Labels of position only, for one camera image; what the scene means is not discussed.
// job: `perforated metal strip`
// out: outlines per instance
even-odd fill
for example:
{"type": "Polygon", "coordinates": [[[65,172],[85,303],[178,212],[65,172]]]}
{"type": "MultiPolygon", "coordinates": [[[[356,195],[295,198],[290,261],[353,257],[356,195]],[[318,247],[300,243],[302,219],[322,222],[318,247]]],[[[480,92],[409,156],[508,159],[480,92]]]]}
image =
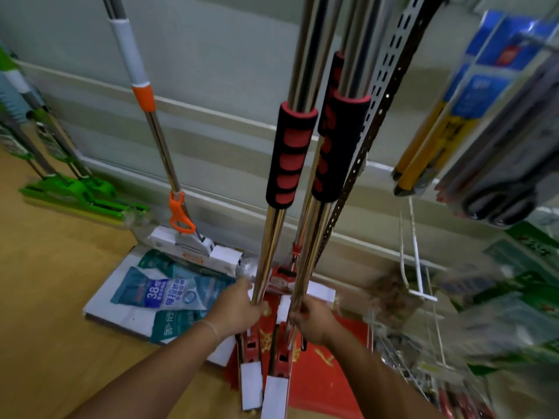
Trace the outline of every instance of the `perforated metal strip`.
{"type": "Polygon", "coordinates": [[[423,38],[423,34],[442,2],[443,0],[410,0],[408,7],[402,12],[398,20],[396,29],[388,41],[388,46],[379,57],[373,75],[374,79],[371,83],[372,102],[362,129],[361,140],[363,142],[346,178],[342,194],[336,202],[336,206],[326,226],[326,231],[316,256],[316,263],[318,263],[340,213],[346,204],[349,193],[353,189],[362,162],[367,160],[367,152],[371,149],[371,145],[384,121],[386,112],[392,104],[394,95],[400,88],[402,78],[410,66],[419,43],[423,38]]]}

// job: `person's left arm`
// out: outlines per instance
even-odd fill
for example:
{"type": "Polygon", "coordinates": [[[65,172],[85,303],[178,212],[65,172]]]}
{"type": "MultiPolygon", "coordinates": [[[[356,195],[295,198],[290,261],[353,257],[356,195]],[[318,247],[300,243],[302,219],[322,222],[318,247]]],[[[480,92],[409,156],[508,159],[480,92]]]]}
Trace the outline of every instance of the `person's left arm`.
{"type": "Polygon", "coordinates": [[[250,282],[225,289],[206,317],[137,363],[66,419],[164,419],[206,358],[227,337],[246,331],[267,308],[251,306],[250,282]]]}

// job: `hand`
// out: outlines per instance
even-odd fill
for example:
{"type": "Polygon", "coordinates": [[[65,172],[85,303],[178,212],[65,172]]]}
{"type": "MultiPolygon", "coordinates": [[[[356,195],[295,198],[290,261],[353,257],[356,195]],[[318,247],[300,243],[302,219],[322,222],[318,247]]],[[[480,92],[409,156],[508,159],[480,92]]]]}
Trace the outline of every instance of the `hand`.
{"type": "Polygon", "coordinates": [[[248,290],[251,288],[252,284],[248,280],[240,278],[224,289],[213,303],[204,320],[215,327],[219,341],[248,330],[268,309],[267,301],[257,306],[251,305],[248,297],[248,290]]]}
{"type": "Polygon", "coordinates": [[[323,301],[304,295],[301,313],[294,313],[290,319],[297,325],[305,339],[316,345],[328,347],[333,331],[340,326],[323,301]]]}

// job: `purple label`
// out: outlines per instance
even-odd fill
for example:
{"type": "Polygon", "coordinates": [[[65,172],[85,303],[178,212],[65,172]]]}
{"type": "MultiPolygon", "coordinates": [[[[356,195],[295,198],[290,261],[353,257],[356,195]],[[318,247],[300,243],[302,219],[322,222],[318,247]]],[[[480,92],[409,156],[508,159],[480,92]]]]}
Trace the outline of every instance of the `purple label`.
{"type": "Polygon", "coordinates": [[[161,306],[165,287],[168,279],[149,280],[148,290],[145,292],[144,306],[152,309],[158,309],[161,306]]]}

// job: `person's left hand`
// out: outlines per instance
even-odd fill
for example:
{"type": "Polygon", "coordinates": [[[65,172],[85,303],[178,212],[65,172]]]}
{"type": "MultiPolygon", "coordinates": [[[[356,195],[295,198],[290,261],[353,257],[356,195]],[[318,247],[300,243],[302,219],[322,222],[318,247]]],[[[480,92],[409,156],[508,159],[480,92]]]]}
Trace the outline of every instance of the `person's left hand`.
{"type": "Polygon", "coordinates": [[[235,284],[223,290],[215,300],[204,321],[210,322],[218,334],[220,341],[230,335],[248,330],[260,319],[268,309],[268,302],[257,306],[250,303],[248,290],[250,281],[240,278],[235,284]]]}

